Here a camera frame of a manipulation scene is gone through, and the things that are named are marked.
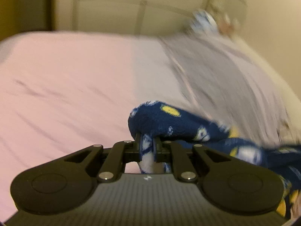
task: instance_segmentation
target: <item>wall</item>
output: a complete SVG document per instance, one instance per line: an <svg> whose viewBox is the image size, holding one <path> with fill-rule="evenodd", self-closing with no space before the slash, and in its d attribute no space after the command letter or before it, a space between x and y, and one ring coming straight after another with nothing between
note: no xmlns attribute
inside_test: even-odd
<svg viewBox="0 0 301 226"><path fill-rule="evenodd" d="M15 0L0 0L0 40L16 33Z"/></svg>
<svg viewBox="0 0 301 226"><path fill-rule="evenodd" d="M55 29L166 35L181 31L208 0L55 0Z"/></svg>
<svg viewBox="0 0 301 226"><path fill-rule="evenodd" d="M50 30L50 0L18 0L17 16L21 32Z"/></svg>
<svg viewBox="0 0 301 226"><path fill-rule="evenodd" d="M301 98L301 0L246 0L243 39Z"/></svg>

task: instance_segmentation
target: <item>blanket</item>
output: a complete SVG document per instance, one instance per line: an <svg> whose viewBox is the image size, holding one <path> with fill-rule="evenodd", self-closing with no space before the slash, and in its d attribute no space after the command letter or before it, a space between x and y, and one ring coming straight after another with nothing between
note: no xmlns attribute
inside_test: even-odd
<svg viewBox="0 0 301 226"><path fill-rule="evenodd" d="M194 114L236 126L241 137L258 145L279 147L279 129L288 116L277 89L260 67L219 38L162 38L183 95Z"/></svg>
<svg viewBox="0 0 301 226"><path fill-rule="evenodd" d="M134 108L128 119L133 138L141 133L139 167L142 173L171 172L169 164L154 160L154 139L176 140L184 148L195 143L249 162L277 173L283 182L284 194L277 211L290 218L290 208L301 189L301 147L287 145L265 149L242 138L231 138L231 127L189 113L159 101L149 101Z"/></svg>

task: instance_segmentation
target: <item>black clamp arm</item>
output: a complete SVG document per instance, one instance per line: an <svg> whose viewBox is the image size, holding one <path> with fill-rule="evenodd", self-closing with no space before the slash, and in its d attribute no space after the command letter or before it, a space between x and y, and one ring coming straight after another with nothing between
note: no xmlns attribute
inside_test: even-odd
<svg viewBox="0 0 301 226"><path fill-rule="evenodd" d="M93 145L20 173L11 184L16 206L34 214L55 214L84 203L100 183L117 181L128 162L139 162L140 134L112 148ZM194 183L217 207L254 215L275 210L283 185L272 171L196 144L184 149L155 139L156 161L168 162L178 182Z"/></svg>

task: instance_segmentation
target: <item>beige wall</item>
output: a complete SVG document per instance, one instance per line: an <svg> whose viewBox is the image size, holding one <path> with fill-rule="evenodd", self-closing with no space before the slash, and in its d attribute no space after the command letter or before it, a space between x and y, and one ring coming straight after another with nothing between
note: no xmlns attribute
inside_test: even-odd
<svg viewBox="0 0 301 226"><path fill-rule="evenodd" d="M18 0L17 18L20 32L50 30L50 0Z"/></svg>
<svg viewBox="0 0 301 226"><path fill-rule="evenodd" d="M17 33L15 0L0 0L0 40Z"/></svg>
<svg viewBox="0 0 301 226"><path fill-rule="evenodd" d="M301 0L246 0L243 39L301 98Z"/></svg>

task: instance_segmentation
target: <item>black device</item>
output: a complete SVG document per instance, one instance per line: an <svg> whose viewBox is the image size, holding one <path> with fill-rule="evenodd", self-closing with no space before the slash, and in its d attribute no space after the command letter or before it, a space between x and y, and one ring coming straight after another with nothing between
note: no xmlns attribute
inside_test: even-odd
<svg viewBox="0 0 301 226"><path fill-rule="evenodd" d="M140 134L112 148L93 145L20 173L11 184L18 212L7 226L272 225L283 184L272 171L202 144L155 141L172 173L124 173L139 162Z"/></svg>

